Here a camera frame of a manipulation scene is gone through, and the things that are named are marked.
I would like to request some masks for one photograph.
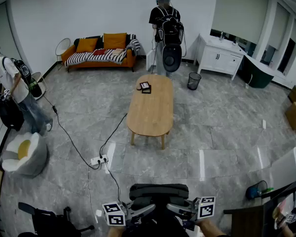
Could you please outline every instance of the faucet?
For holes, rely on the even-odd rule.
[[[219,38],[219,40],[222,41],[222,40],[225,38],[225,35],[226,35],[226,33],[224,33],[224,32],[222,31],[222,33],[221,33],[221,37]]]

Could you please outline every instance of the table leg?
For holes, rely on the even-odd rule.
[[[132,132],[132,139],[131,139],[131,141],[130,141],[130,145],[133,145],[133,144],[134,144],[134,136],[135,136],[135,133]]]
[[[161,136],[161,148],[164,150],[164,134]]]

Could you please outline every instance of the striped blanket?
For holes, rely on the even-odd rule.
[[[100,62],[114,62],[117,64],[122,64],[124,58],[126,57],[127,50],[131,49],[134,55],[137,55],[137,52],[140,50],[140,44],[137,39],[132,39],[127,47],[119,54],[112,55],[114,49],[108,49],[106,54],[102,55],[93,55],[91,53],[74,53],[70,56],[67,61],[65,61],[65,66],[77,65],[86,61],[100,61]]]

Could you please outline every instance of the red cushion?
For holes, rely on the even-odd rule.
[[[93,55],[102,55],[105,54],[106,49],[95,50]]]

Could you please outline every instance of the sneaker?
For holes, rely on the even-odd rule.
[[[47,130],[47,132],[49,132],[52,127],[53,127],[53,119],[51,120],[50,123],[46,124],[46,130]]]

